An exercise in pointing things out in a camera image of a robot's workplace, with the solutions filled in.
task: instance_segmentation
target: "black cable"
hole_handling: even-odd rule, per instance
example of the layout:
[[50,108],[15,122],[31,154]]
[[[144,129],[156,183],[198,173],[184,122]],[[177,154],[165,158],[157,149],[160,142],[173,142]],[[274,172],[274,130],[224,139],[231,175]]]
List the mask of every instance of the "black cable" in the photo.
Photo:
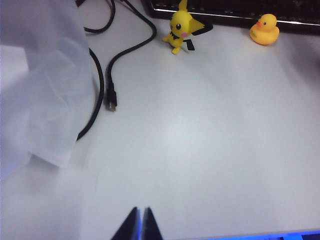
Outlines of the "black cable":
[[117,94],[115,91],[115,86],[114,86],[114,83],[112,80],[112,74],[111,74],[112,67],[115,61],[120,57],[122,57],[123,55],[128,54],[138,48],[141,48],[142,46],[151,42],[157,35],[156,26],[149,19],[143,16],[130,2],[128,2],[127,0],[123,0],[123,1],[132,9],[135,15],[137,15],[140,19],[142,19],[145,23],[147,23],[150,26],[150,28],[152,29],[152,35],[147,40],[144,40],[143,42],[118,53],[109,62],[108,67],[106,68],[106,73],[105,73],[106,78],[108,79],[108,83],[106,85],[106,104],[108,109],[113,112],[116,110],[116,106],[117,106]]
[[[110,14],[109,20],[106,23],[106,25],[102,28],[99,28],[99,29],[92,29],[92,28],[85,27],[84,30],[87,33],[101,34],[101,33],[105,32],[111,26],[111,24],[115,18],[115,14],[116,14],[116,5],[115,5],[115,0],[110,0],[110,1],[111,1],[111,14]],[[77,0],[77,1],[75,1],[75,4],[79,7],[84,2],[85,2],[85,0]]]
[[88,121],[88,123],[86,124],[86,126],[82,129],[82,131],[78,134],[78,137],[76,139],[77,141],[79,139],[81,139],[89,131],[89,129],[92,127],[92,125],[94,124],[94,122],[95,122],[95,120],[97,118],[98,112],[100,110],[102,101],[104,99],[104,89],[105,89],[104,74],[102,72],[102,68],[101,68],[100,62],[99,62],[97,56],[95,55],[95,53],[90,48],[89,48],[89,52],[90,52],[90,56],[92,57],[92,59],[93,59],[93,61],[95,63],[95,66],[96,66],[96,69],[97,69],[98,75],[99,75],[99,84],[100,84],[99,96],[98,96],[98,100],[96,101],[96,105],[94,107],[94,110],[93,110],[93,113],[91,115],[91,118]]
[[[77,0],[75,1],[76,5],[79,7],[81,4],[83,4],[85,2],[85,0]],[[111,0],[111,15],[110,15],[110,18],[109,18],[109,21],[108,23],[101,29],[90,29],[90,28],[84,28],[84,30],[86,32],[90,32],[90,33],[102,33],[104,31],[106,31],[110,25],[112,24],[113,20],[114,20],[114,17],[115,17],[115,12],[116,12],[116,6],[115,6],[115,1],[114,0]],[[98,115],[98,112],[101,108],[101,104],[103,102],[103,99],[104,99],[104,90],[105,90],[105,81],[104,81],[104,74],[102,72],[102,68],[101,68],[101,65],[100,65],[100,62],[97,58],[97,56],[95,55],[95,53],[89,48],[89,52],[90,52],[90,56],[92,57],[94,63],[95,63],[95,66],[96,66],[96,69],[98,71],[98,75],[99,75],[99,96],[98,96],[98,100],[96,102],[96,105],[94,107],[94,110],[93,110],[93,113],[91,115],[91,118],[89,119],[88,123],[86,124],[86,126],[82,129],[82,131],[78,134],[78,137],[77,137],[77,141],[79,139],[81,139],[88,131],[89,129],[92,127],[92,125],[94,124],[96,118],[97,118],[97,115]]]

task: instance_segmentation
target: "white desk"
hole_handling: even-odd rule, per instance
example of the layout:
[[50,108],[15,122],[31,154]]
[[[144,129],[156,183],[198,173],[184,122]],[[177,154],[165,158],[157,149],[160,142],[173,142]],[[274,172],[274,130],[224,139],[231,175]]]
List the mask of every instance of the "white desk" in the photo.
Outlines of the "white desk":
[[[103,66],[151,34],[116,6],[88,36]],[[107,9],[80,11],[96,27]],[[156,39],[114,65],[117,112],[101,109],[70,166],[34,159],[4,181],[3,239],[108,240],[134,206],[152,208],[165,240],[319,230],[320,37],[265,47],[216,25],[173,55],[169,22],[152,21]]]

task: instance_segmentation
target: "white plastic bag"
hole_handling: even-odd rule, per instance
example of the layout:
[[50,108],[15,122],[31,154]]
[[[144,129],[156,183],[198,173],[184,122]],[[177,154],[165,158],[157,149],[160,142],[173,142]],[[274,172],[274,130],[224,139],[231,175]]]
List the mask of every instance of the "white plastic bag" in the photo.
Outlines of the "white plastic bag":
[[65,166],[94,95],[73,0],[1,1],[0,87],[1,179],[32,154]]

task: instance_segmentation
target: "keyboard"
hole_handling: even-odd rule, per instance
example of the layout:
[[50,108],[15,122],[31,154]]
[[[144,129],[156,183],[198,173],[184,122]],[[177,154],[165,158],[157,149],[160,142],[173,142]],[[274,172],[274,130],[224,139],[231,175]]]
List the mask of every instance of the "keyboard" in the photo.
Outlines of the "keyboard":
[[[170,19],[180,0],[143,0],[153,18]],[[263,14],[280,31],[320,35],[320,0],[188,0],[188,12],[213,24],[249,28]]]

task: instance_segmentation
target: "yellow toy figure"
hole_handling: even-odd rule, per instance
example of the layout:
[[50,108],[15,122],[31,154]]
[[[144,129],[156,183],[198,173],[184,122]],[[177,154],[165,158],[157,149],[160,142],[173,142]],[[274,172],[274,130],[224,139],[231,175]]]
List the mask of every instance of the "yellow toy figure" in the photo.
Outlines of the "yellow toy figure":
[[279,36],[279,28],[276,26],[277,18],[272,14],[264,14],[250,29],[250,37],[261,45],[273,44]]
[[172,47],[172,53],[177,54],[183,42],[187,42],[188,50],[195,50],[191,40],[185,40],[185,37],[199,35],[210,31],[213,26],[204,24],[195,20],[187,10],[187,0],[181,0],[179,11],[175,12],[170,21],[171,32],[162,40],[169,43]]

